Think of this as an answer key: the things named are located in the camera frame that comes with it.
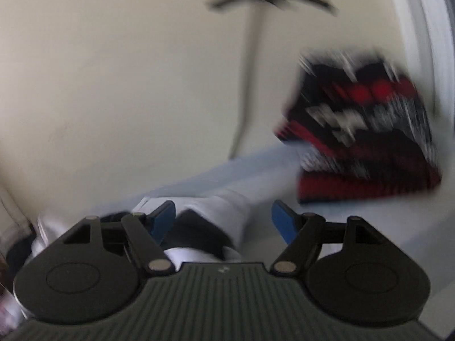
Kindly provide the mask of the white t-shirt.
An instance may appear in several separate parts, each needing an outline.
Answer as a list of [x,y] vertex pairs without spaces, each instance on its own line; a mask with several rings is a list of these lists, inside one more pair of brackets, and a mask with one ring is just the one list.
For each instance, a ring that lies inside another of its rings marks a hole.
[[135,213],[152,213],[166,201],[176,217],[160,246],[178,269],[183,263],[239,263],[239,248],[251,218],[251,201],[234,191],[204,197],[143,198]]

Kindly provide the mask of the red black patterned garment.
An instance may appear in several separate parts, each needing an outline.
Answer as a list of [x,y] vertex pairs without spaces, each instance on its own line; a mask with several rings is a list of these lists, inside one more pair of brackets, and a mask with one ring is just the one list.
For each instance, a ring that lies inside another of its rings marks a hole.
[[429,192],[441,183],[427,110],[404,71],[379,52],[304,54],[296,97],[276,135],[312,146],[301,203]]

